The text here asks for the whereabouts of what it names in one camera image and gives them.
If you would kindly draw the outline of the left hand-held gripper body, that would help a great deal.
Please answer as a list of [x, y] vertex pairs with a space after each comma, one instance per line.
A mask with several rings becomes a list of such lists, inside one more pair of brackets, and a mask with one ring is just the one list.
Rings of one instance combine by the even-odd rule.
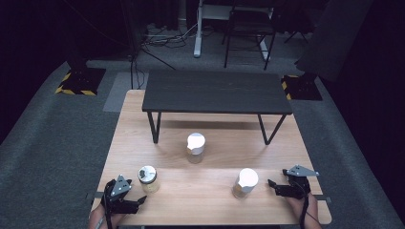
[[117, 179], [112, 179], [105, 185], [101, 205], [107, 215], [128, 214], [130, 207], [138, 206], [136, 201], [124, 199], [132, 188], [131, 182], [131, 179], [119, 175]]

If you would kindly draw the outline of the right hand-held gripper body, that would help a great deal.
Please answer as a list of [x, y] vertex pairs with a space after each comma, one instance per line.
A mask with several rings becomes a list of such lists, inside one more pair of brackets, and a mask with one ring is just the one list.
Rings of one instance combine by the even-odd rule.
[[319, 173], [302, 165], [294, 165], [290, 169], [284, 169], [283, 175], [288, 180], [288, 187], [284, 196], [301, 199], [311, 192], [308, 177], [318, 177]]

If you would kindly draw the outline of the silver-lid glass jar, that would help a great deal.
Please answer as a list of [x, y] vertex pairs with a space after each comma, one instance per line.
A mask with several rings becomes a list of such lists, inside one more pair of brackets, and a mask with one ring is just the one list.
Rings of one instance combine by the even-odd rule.
[[160, 188], [158, 172], [153, 166], [142, 166], [138, 171], [138, 179], [145, 193], [156, 193]]

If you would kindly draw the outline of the white-lid glass jar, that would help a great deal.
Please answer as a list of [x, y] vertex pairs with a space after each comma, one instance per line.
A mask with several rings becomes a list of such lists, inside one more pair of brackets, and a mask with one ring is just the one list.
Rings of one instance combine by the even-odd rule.
[[203, 152], [205, 147], [205, 137], [200, 133], [193, 133], [187, 138], [187, 159], [191, 163], [200, 163], [203, 161]]
[[246, 198], [259, 182], [257, 172], [251, 168], [242, 169], [232, 187], [235, 198]]

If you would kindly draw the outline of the black raised shelf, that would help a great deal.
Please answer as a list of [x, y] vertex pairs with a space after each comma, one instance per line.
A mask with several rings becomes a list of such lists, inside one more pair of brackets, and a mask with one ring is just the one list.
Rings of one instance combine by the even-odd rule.
[[142, 110], [152, 139], [160, 137], [163, 113], [278, 115], [292, 114], [281, 80], [269, 73], [151, 71]]

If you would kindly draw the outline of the person's right hand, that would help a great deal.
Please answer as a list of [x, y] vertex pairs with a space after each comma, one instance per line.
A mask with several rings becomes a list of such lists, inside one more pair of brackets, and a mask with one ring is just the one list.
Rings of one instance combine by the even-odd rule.
[[[304, 209], [304, 204], [305, 200], [302, 199], [297, 199], [297, 198], [286, 198], [287, 203], [290, 205], [292, 208], [292, 211], [298, 219], [301, 217]], [[317, 222], [319, 225], [319, 220], [318, 220], [318, 201], [314, 197], [312, 193], [308, 194], [308, 208], [307, 212], [305, 214], [305, 220], [304, 223], [315, 223]]]

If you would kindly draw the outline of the person's left hand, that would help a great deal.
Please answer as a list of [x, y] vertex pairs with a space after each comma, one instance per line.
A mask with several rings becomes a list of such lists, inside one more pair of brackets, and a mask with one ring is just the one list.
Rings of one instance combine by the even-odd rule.
[[[95, 208], [90, 216], [89, 216], [89, 223], [88, 229], [109, 229], [106, 219], [104, 218], [105, 209], [104, 207], [99, 204], [97, 208]], [[125, 214], [115, 214], [111, 216], [111, 225], [112, 229], [117, 229], [120, 222], [126, 217]]]

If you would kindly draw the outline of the hazard-striped black stand base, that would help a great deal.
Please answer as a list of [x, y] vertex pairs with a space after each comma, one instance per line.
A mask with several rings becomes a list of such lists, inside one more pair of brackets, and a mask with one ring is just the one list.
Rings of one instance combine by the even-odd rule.
[[69, 70], [56, 88], [57, 94], [97, 95], [105, 69], [88, 68], [85, 71]]
[[306, 80], [298, 75], [284, 75], [281, 84], [288, 100], [322, 99], [313, 80]]

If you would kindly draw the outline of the dark grey panel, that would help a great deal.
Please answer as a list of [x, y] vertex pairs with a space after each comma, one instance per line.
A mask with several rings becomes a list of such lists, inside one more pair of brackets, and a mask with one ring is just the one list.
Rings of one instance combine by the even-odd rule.
[[302, 79], [336, 81], [373, 0], [330, 0], [296, 68]]

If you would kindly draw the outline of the black stand pole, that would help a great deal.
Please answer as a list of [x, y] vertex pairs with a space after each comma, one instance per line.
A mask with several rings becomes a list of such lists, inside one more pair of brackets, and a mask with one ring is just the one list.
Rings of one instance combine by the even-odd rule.
[[138, 41], [135, 37], [135, 27], [131, 11], [131, 0], [120, 0], [121, 9], [123, 13], [127, 39], [129, 44], [129, 58], [130, 58], [130, 85], [131, 89], [135, 90], [138, 86], [135, 83], [134, 72], [136, 71], [136, 62], [139, 54]]

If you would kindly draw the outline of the black metal chair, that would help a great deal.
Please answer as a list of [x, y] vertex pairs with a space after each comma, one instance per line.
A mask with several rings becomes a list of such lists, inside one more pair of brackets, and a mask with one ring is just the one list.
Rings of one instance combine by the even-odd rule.
[[231, 38], [254, 37], [259, 52], [266, 56], [264, 70], [267, 69], [276, 35], [272, 14], [283, 5], [284, 0], [233, 0], [222, 41], [225, 44], [225, 68], [232, 51]]

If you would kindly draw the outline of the white desk frame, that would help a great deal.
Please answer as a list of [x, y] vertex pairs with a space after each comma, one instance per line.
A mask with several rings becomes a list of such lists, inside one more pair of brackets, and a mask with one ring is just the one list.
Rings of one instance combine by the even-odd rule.
[[[203, 41], [203, 21], [204, 20], [220, 20], [228, 21], [232, 7], [219, 4], [207, 4], [206, 0], [199, 0], [197, 9], [197, 32], [195, 38], [194, 56], [199, 58], [202, 54], [202, 41]], [[267, 63], [270, 59], [272, 46], [275, 40], [275, 34], [271, 35], [270, 43], [266, 43], [265, 37], [259, 34], [254, 34], [254, 37], [258, 40], [259, 52], [262, 54], [264, 61]]]

